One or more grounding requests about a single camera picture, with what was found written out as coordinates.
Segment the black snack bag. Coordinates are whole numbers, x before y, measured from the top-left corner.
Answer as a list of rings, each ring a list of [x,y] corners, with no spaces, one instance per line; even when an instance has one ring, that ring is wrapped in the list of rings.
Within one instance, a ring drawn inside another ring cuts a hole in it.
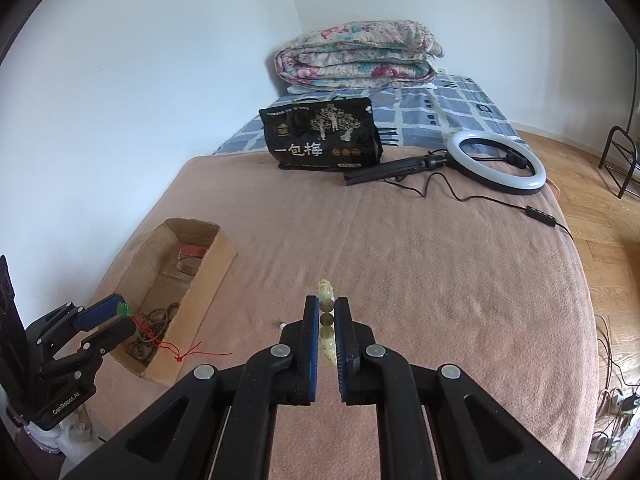
[[[297,100],[259,111],[281,169],[350,171],[377,165],[383,145],[368,98]]]

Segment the black metal rack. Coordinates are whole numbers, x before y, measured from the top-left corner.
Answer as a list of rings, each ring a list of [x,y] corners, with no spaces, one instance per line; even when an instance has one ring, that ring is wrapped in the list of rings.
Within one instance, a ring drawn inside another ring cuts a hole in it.
[[[614,183],[614,194],[639,198],[639,142],[620,126],[608,132],[598,165]]]

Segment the cardboard box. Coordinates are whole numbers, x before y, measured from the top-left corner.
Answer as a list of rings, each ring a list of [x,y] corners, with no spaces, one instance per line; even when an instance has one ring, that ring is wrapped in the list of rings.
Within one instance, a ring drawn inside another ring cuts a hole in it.
[[[206,246],[198,273],[176,269],[181,244]],[[152,356],[147,358],[129,341],[112,352],[132,374],[163,386],[173,385],[183,355],[195,344],[196,334],[236,256],[226,233],[216,224],[171,218],[155,228],[110,287],[123,296],[134,317],[154,330]]]

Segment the folded floral quilt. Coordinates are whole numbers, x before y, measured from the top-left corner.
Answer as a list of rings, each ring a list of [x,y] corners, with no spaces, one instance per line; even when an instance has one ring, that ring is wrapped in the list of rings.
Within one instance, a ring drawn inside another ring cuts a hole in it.
[[[415,87],[438,74],[445,55],[434,34],[415,21],[361,21],[306,32],[274,56],[292,86],[321,90]]]

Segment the watch with red strap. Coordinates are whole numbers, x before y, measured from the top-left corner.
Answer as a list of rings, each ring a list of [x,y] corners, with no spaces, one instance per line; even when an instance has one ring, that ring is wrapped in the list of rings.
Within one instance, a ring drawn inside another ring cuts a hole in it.
[[[190,276],[197,274],[207,252],[206,246],[181,244],[178,249],[176,269]]]

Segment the black tripod stand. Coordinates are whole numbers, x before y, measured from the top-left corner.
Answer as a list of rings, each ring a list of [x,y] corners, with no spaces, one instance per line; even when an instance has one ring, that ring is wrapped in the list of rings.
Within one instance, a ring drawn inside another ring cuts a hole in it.
[[[434,171],[440,167],[449,165],[450,162],[451,157],[447,152],[428,153],[423,156],[412,156],[392,160],[391,162],[381,162],[370,168],[345,172],[343,179],[347,186],[351,186],[389,178],[405,178],[412,174]]]

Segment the blue checked bed sheet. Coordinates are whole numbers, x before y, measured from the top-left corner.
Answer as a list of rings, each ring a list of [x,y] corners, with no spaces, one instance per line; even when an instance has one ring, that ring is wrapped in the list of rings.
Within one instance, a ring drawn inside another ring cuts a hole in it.
[[[461,130],[501,134],[524,144],[496,103],[472,78],[439,75],[421,87],[338,89],[289,93],[278,105],[294,101],[368,98],[375,125],[385,146],[413,146],[439,150],[450,134]]]

